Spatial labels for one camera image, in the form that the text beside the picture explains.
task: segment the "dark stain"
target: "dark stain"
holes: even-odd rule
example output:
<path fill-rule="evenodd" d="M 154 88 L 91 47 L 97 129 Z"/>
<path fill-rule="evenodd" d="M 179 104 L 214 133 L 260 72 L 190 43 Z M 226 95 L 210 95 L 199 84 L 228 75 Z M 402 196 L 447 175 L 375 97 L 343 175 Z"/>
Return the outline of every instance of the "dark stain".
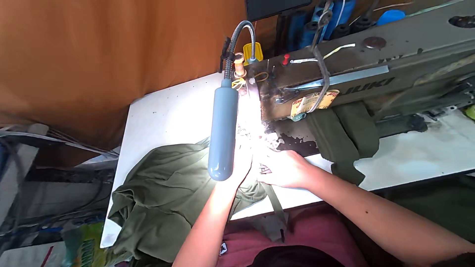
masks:
<path fill-rule="evenodd" d="M 280 134 L 280 138 L 284 143 L 280 143 L 277 150 L 294 150 L 302 157 L 319 154 L 315 141 L 304 142 L 303 138 L 291 137 L 285 133 Z"/>

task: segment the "olive green fabric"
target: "olive green fabric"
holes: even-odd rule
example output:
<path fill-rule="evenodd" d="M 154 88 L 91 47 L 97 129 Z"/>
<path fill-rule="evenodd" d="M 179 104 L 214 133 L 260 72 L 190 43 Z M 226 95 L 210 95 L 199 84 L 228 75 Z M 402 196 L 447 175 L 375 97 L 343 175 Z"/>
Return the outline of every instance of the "olive green fabric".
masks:
<path fill-rule="evenodd" d="M 216 181 L 208 175 L 209 139 L 151 150 L 112 193 L 109 219 L 122 226 L 114 251 L 172 262 L 208 200 Z M 257 176 L 239 187 L 232 213 L 266 197 Z"/>
<path fill-rule="evenodd" d="M 376 124 L 361 101 L 333 108 L 348 137 L 353 141 L 360 158 L 370 158 L 380 147 Z"/>
<path fill-rule="evenodd" d="M 324 159 L 332 164 L 332 173 L 359 185 L 364 174 L 353 163 L 372 157 L 379 148 L 376 125 L 362 102 L 318 109 L 306 118 Z"/>
<path fill-rule="evenodd" d="M 315 137 L 320 154 L 332 164 L 332 173 L 354 184 L 360 184 L 364 174 L 354 168 L 360 158 L 358 150 L 346 134 L 331 108 L 318 109 L 307 115 L 310 132 Z"/>

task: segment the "sticker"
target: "sticker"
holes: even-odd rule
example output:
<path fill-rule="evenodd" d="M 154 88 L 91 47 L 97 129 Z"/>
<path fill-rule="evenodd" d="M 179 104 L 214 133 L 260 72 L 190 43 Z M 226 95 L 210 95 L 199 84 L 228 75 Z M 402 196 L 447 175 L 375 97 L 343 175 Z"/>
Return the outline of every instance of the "sticker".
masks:
<path fill-rule="evenodd" d="M 323 97 L 322 101 L 320 102 L 317 108 L 319 109 L 328 108 L 328 106 L 332 103 L 332 101 L 339 94 L 339 92 L 340 91 L 338 90 L 328 90 L 325 93 L 325 96 Z M 309 95 L 306 95 L 300 98 L 299 100 L 295 100 L 292 103 L 290 118 L 292 119 L 293 117 L 301 113 L 309 111 L 312 108 L 312 106 L 315 104 L 315 102 L 317 101 L 319 95 L 320 95 L 320 92 L 311 93 Z"/>
<path fill-rule="evenodd" d="M 228 251 L 228 247 L 226 247 L 226 243 L 222 243 L 221 244 L 221 248 L 219 249 L 219 255 L 223 255 L 224 253 L 226 253 Z"/>

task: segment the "sewing machine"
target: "sewing machine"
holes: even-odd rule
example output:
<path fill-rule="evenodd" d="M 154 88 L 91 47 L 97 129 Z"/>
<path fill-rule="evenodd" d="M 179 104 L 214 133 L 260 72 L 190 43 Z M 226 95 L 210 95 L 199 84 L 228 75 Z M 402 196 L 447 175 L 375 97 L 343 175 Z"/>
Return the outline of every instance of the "sewing machine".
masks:
<path fill-rule="evenodd" d="M 475 19 L 469 10 L 475 10 L 475 2 L 462 1 L 319 44 L 322 55 L 354 44 L 325 59 L 331 76 L 328 90 L 339 91 L 331 106 L 361 100 L 378 122 L 422 112 L 436 118 L 471 105 L 475 28 L 469 27 Z M 246 67 L 249 90 L 259 91 L 267 132 L 291 114 L 294 101 L 322 89 L 317 62 L 292 63 L 313 58 L 310 48 L 289 56 L 286 65 L 282 55 Z M 269 78 L 254 83 L 254 75 L 261 72 Z M 287 128 L 301 125 L 287 121 Z"/>

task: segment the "blue object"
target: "blue object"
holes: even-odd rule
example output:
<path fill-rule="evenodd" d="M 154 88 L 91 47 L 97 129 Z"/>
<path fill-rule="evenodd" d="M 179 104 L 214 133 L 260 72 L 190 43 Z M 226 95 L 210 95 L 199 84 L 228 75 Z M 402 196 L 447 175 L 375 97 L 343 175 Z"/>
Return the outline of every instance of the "blue object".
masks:
<path fill-rule="evenodd" d="M 406 13 L 401 10 L 388 10 L 384 12 L 381 17 L 376 22 L 376 26 L 381 26 L 393 21 L 403 19 L 406 16 Z"/>
<path fill-rule="evenodd" d="M 332 2 L 330 4 L 330 7 L 328 8 L 328 10 L 333 11 L 333 8 L 334 8 L 334 5 L 333 5 L 333 2 Z M 315 10 L 313 11 L 314 14 L 312 16 L 312 21 L 318 22 L 318 20 L 320 19 L 320 16 L 323 14 L 324 9 L 325 8 L 321 7 L 320 5 L 315 6 Z M 323 40 L 323 37 L 325 36 L 325 33 L 327 32 L 327 29 L 328 29 L 328 24 L 323 27 L 322 32 L 320 33 L 320 36 L 318 37 L 317 44 L 319 44 Z"/>
<path fill-rule="evenodd" d="M 346 22 L 348 22 L 348 19 L 352 15 L 353 9 L 355 8 L 356 0 L 345 0 L 345 6 L 343 6 L 343 0 L 337 0 L 334 3 L 335 5 L 333 6 L 333 9 L 332 9 L 333 16 L 330 22 L 328 23 L 327 29 L 323 36 L 323 39 L 325 40 L 330 39 L 330 35 L 332 35 L 333 30 L 337 26 L 336 22 L 338 20 L 338 17 L 340 15 L 342 8 L 343 8 L 343 13 L 342 13 L 342 16 L 340 17 L 340 21 L 338 22 L 338 25 L 345 24 Z"/>
<path fill-rule="evenodd" d="M 316 21 L 310 21 L 309 23 L 305 24 L 304 31 L 300 37 L 300 42 L 298 43 L 298 49 L 302 49 L 312 44 L 317 29 L 318 22 Z"/>
<path fill-rule="evenodd" d="M 289 29 L 287 31 L 287 52 L 298 50 L 298 42 L 304 29 L 306 13 L 299 10 L 290 15 Z"/>
<path fill-rule="evenodd" d="M 224 181 L 233 172 L 238 92 L 231 80 L 223 79 L 214 91 L 213 124 L 209 144 L 208 173 L 216 181 Z"/>

